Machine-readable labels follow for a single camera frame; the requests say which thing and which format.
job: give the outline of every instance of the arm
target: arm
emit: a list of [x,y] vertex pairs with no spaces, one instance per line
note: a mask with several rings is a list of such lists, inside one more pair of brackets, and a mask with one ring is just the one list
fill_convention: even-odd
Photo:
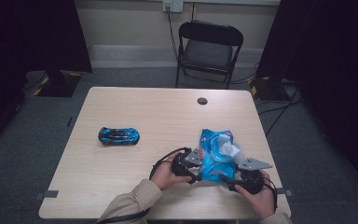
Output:
[[[98,221],[126,215],[137,214],[153,206],[162,198],[162,190],[169,189],[176,183],[191,180],[190,176],[176,176],[171,172],[172,161],[176,154],[167,158],[150,180],[142,180],[130,193],[118,195],[106,208]],[[119,223],[147,223],[144,218],[126,220]]]
[[[269,174],[264,171],[261,171],[265,177],[265,184],[270,185],[269,183]],[[252,206],[253,210],[260,218],[260,224],[291,224],[292,221],[290,217],[285,213],[275,214],[275,204],[272,191],[263,187],[261,191],[255,195],[249,193],[243,187],[236,185],[235,189],[238,191],[243,198],[245,198]]]

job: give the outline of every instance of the baseboard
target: baseboard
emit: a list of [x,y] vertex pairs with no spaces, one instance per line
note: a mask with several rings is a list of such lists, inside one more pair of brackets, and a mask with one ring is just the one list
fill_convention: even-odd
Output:
[[[90,45],[91,66],[98,67],[175,67],[172,47]],[[254,67],[263,49],[241,49],[237,67]]]

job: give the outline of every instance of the chair backrest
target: chair backrest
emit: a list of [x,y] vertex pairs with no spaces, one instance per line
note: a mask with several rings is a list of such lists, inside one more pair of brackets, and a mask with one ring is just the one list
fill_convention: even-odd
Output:
[[179,27],[179,37],[222,45],[241,46],[243,35],[236,28],[206,21],[188,21]]

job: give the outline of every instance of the black chair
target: black chair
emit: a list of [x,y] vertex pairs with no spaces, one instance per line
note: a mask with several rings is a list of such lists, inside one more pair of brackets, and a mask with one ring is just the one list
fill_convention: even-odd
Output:
[[228,89],[243,43],[243,35],[239,30],[229,25],[188,21],[179,28],[179,41],[176,88],[180,70],[186,73],[186,69],[190,69],[226,76],[224,81]]

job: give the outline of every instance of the hand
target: hand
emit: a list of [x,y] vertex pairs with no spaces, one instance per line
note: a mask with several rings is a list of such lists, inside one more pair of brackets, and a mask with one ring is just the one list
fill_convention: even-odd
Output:
[[170,157],[168,157],[167,160],[165,160],[157,168],[156,172],[150,179],[161,190],[169,189],[176,183],[187,183],[191,180],[191,176],[176,176],[171,171],[172,161],[178,153],[172,154]]
[[[269,179],[269,174],[261,170],[261,174]],[[264,183],[270,185],[269,180],[264,179]],[[243,196],[252,206],[260,220],[275,214],[274,196],[272,191],[264,186],[257,194],[251,194],[243,187],[236,185],[234,188]]]

